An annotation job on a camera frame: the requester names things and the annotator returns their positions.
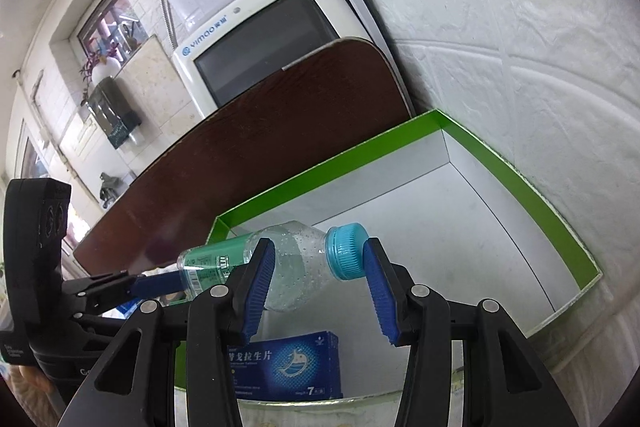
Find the bottle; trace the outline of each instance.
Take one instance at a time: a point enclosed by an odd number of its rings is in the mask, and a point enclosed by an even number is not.
[[[231,270],[248,263],[261,237],[273,241],[276,263],[265,309],[286,312],[299,308],[332,280],[364,277],[362,246],[369,234],[359,223],[321,232],[298,221],[180,254],[177,266],[190,298],[223,284]]]

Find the blue medicine box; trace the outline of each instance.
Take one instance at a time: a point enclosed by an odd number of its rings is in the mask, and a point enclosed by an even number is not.
[[[229,347],[236,396],[261,401],[342,398],[338,337],[319,331]]]

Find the wooden board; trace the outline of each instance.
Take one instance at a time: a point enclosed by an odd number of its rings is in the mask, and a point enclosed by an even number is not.
[[[366,41],[337,41],[277,71],[160,156],[74,252],[92,275],[173,262],[218,214],[409,120],[398,84]]]

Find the green bottle label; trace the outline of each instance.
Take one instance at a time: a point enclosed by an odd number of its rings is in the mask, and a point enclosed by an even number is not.
[[[196,294],[216,284],[224,284],[231,271],[244,264],[244,244],[250,235],[247,233],[213,245],[192,248],[187,253],[184,271]]]

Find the white wall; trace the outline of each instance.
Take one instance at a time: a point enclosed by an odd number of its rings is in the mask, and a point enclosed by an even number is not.
[[[417,107],[443,109],[513,163],[604,270],[536,340],[580,424],[598,425],[640,353],[639,1],[370,2]]]

